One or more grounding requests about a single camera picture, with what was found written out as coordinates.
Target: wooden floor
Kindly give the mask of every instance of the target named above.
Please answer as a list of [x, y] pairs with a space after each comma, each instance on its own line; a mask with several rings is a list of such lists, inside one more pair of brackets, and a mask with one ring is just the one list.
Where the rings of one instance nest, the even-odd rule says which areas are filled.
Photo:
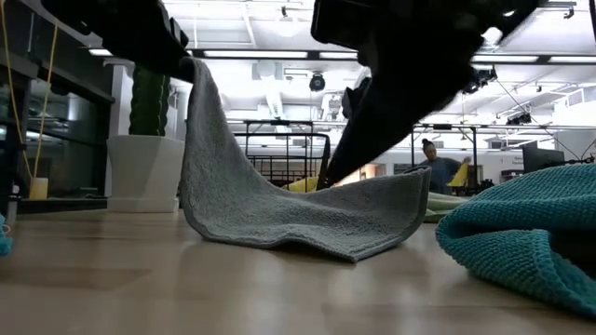
[[182, 213], [23, 216], [12, 236], [6, 335], [596, 334], [471, 277], [430, 224], [358, 265], [202, 242]]

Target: robotic arm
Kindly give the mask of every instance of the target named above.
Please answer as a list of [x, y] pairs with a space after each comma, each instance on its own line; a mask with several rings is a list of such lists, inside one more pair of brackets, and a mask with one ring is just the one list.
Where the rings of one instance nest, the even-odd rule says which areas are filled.
[[[472, 78], [469, 62], [490, 27], [508, 36], [546, 0], [316, 0], [311, 34], [358, 51], [372, 79], [347, 89], [349, 121], [327, 171], [329, 187], [412, 132]], [[114, 55], [186, 81], [188, 38], [159, 0], [42, 0]]]

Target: woman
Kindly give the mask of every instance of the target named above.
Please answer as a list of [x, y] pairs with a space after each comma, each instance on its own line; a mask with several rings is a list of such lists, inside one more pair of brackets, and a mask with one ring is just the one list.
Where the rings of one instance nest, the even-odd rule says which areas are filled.
[[432, 168], [430, 192], [451, 194], [451, 187], [447, 186], [447, 184], [454, 178], [455, 173], [462, 166], [462, 163], [469, 163], [470, 158], [466, 157], [462, 163], [459, 163], [451, 158], [437, 157], [435, 144], [426, 139], [422, 140], [422, 151], [425, 153], [427, 160], [420, 163], [419, 166]]

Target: cactus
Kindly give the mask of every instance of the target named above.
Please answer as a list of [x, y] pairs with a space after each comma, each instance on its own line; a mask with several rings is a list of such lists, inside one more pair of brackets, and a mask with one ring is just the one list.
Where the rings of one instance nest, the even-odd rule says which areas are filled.
[[129, 135], [165, 136], [169, 77], [137, 64], [132, 79]]

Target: plant pot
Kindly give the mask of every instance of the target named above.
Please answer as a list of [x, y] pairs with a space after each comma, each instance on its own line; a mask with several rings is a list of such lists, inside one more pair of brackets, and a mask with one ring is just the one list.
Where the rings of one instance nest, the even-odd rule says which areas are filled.
[[159, 136], [114, 136], [107, 141], [112, 166], [108, 210], [171, 213], [178, 210], [184, 142]]

